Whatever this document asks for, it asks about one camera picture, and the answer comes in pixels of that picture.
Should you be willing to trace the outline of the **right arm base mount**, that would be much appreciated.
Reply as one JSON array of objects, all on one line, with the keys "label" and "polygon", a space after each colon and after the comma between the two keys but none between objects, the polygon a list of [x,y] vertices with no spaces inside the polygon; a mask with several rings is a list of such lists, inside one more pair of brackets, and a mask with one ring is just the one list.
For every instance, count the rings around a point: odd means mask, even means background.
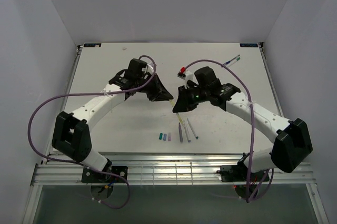
[{"label": "right arm base mount", "polygon": [[[239,165],[222,165],[219,170],[216,171],[221,176],[222,182],[243,182],[247,181],[247,168]],[[265,175],[264,171],[251,172],[250,183],[261,181]]]}]

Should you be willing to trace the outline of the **lavender capped white marker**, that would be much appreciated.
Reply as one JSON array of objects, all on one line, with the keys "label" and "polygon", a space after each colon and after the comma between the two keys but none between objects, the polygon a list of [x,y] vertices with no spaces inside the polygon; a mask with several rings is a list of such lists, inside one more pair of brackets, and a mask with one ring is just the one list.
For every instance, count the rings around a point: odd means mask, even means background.
[{"label": "lavender capped white marker", "polygon": [[183,127],[184,127],[184,131],[185,131],[185,134],[186,134],[187,142],[191,142],[189,130],[188,130],[187,126],[186,126],[185,121],[183,121]]}]

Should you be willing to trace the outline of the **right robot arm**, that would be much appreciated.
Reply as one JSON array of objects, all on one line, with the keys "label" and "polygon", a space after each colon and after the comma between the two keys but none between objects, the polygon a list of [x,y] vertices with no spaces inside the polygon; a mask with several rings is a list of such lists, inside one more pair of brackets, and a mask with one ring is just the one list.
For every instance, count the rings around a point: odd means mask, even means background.
[{"label": "right robot arm", "polygon": [[192,111],[198,104],[208,101],[240,117],[273,144],[271,148],[243,154],[236,165],[221,167],[223,181],[262,178],[265,170],[273,168],[291,173],[313,151],[306,122],[299,118],[291,121],[250,103],[238,87],[222,84],[210,67],[202,67],[195,73],[182,68],[178,77],[184,80],[184,85],[178,88],[174,113]]}]

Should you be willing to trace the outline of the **purple marker pen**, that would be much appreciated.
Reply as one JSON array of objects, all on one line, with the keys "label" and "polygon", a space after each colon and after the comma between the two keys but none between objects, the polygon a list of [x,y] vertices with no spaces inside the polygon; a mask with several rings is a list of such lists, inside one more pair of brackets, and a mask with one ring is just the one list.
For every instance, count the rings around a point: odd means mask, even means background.
[{"label": "purple marker pen", "polygon": [[179,123],[179,139],[180,143],[183,143],[182,125]]}]

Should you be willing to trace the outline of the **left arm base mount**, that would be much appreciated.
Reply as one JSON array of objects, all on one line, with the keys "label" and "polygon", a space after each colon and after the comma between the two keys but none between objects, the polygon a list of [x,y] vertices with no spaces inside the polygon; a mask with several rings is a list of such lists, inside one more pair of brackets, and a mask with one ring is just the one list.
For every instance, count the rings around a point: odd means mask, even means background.
[{"label": "left arm base mount", "polygon": [[128,175],[128,166],[112,166],[103,174],[84,168],[82,172],[82,183],[98,184],[98,183],[126,183]]}]

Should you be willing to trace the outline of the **teal white marker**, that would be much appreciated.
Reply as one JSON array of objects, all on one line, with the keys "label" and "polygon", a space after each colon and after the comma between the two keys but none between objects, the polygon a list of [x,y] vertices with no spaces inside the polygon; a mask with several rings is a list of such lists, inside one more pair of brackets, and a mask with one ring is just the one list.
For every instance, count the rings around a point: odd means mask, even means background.
[{"label": "teal white marker", "polygon": [[190,121],[189,118],[187,119],[187,123],[188,123],[188,125],[189,125],[189,127],[190,127],[190,129],[191,129],[191,131],[192,131],[192,134],[193,134],[194,138],[195,138],[195,139],[198,139],[199,136],[198,136],[198,134],[196,133],[195,129],[193,128],[192,123],[191,123],[191,121]]}]

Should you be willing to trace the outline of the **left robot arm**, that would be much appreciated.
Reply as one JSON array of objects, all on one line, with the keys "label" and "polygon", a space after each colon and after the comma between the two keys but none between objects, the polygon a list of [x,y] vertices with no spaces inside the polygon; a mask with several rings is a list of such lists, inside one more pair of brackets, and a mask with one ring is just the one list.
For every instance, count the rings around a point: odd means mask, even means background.
[{"label": "left robot arm", "polygon": [[93,149],[91,130],[108,112],[135,93],[145,93],[149,101],[173,99],[155,73],[154,65],[133,58],[128,68],[110,79],[98,96],[70,113],[58,114],[52,147],[73,161],[93,168],[93,175],[99,181],[109,180],[111,162]]}]

